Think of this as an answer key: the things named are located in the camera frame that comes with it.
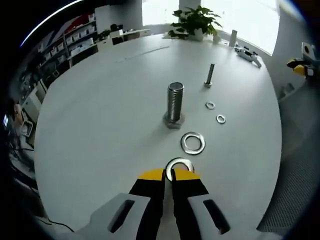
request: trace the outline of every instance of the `white device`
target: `white device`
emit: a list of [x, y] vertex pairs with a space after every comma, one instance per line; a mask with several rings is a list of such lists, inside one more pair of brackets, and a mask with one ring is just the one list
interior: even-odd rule
[[236, 53], [243, 59], [254, 62], [259, 68], [262, 67], [261, 63], [257, 59], [258, 54], [255, 51], [250, 51], [248, 47], [235, 47], [234, 50]]

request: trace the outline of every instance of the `small washer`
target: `small washer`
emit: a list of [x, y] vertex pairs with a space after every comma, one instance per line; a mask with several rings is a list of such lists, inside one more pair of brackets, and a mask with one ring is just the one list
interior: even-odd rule
[[192, 172], [192, 173], [195, 172], [195, 168], [194, 168], [194, 166], [193, 166], [193, 164], [192, 164], [192, 162], [190, 160], [185, 159], [185, 158], [181, 158], [181, 157], [174, 158], [174, 159], [170, 160], [168, 162], [168, 164], [165, 166], [165, 176], [170, 182], [172, 182], [171, 169], [176, 164], [183, 164], [188, 168], [188, 170], [190, 172]]
[[[197, 138], [200, 141], [200, 147], [197, 150], [192, 150], [188, 148], [186, 141], [190, 137]], [[205, 146], [206, 146], [205, 138], [199, 133], [190, 131], [190, 132], [187, 132], [185, 135], [183, 135], [181, 138], [181, 147], [186, 154], [198, 155], [202, 153], [202, 151], [205, 149]]]
[[224, 124], [226, 122], [226, 117], [223, 115], [218, 115], [218, 116], [216, 116], [216, 120], [218, 123]]
[[206, 106], [207, 109], [210, 109], [210, 110], [216, 108], [216, 105], [215, 105], [213, 102], [211, 102], [211, 101], [207, 101], [207, 102], [205, 103], [205, 106]]

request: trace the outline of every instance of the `green plant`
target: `green plant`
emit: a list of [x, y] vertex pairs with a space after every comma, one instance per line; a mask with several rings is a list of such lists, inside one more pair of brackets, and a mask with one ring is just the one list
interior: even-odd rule
[[220, 23], [216, 21], [216, 18], [221, 18], [218, 14], [214, 14], [208, 8], [201, 7], [196, 8], [186, 7], [188, 11], [177, 10], [172, 15], [179, 18], [178, 23], [172, 23], [171, 26], [176, 27], [175, 31], [171, 30], [168, 35], [171, 37], [178, 37], [180, 39], [185, 38], [185, 32], [188, 35], [195, 35], [196, 29], [201, 29], [204, 34], [217, 35], [218, 32], [214, 28], [213, 24], [220, 26]]
[[109, 29], [104, 30], [100, 34], [98, 34], [98, 40], [102, 41], [110, 35], [111, 31]]

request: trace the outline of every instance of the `bolt thread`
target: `bolt thread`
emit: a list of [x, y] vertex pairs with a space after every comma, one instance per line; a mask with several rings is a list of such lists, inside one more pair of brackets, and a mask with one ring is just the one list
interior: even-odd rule
[[209, 69], [209, 74], [208, 74], [208, 77], [206, 79], [206, 84], [209, 84], [211, 82], [211, 78], [212, 78], [212, 73], [214, 72], [214, 68], [215, 68], [215, 65], [214, 64], [210, 64], [210, 69]]
[[180, 119], [184, 88], [184, 85], [180, 82], [172, 82], [168, 85], [167, 117], [171, 122]]

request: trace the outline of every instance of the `washer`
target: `washer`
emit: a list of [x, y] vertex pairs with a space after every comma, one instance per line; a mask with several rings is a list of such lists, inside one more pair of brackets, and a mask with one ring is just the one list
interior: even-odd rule
[[172, 182], [171, 169], [176, 164], [183, 164], [188, 168], [188, 170], [190, 172], [192, 172], [192, 173], [195, 172], [195, 168], [194, 168], [194, 166], [193, 166], [193, 164], [192, 164], [192, 162], [190, 160], [185, 159], [185, 158], [181, 158], [181, 157], [174, 158], [174, 159], [170, 160], [168, 162], [168, 164], [165, 166], [165, 176], [170, 182]]
[[210, 110], [216, 108], [216, 105], [215, 105], [213, 102], [211, 102], [211, 101], [207, 101], [207, 102], [205, 103], [205, 106], [206, 106], [207, 109], [210, 109]]
[[226, 122], [226, 117], [219, 114], [218, 116], [216, 116], [216, 120], [218, 123], [224, 124]]
[[[190, 137], [197, 138], [200, 141], [200, 147], [197, 150], [188, 148], [186, 141]], [[181, 147], [186, 154], [198, 155], [202, 153], [202, 151], [205, 149], [205, 146], [206, 146], [205, 138], [199, 133], [190, 131], [190, 132], [187, 132], [185, 135], [183, 135], [181, 138]]]

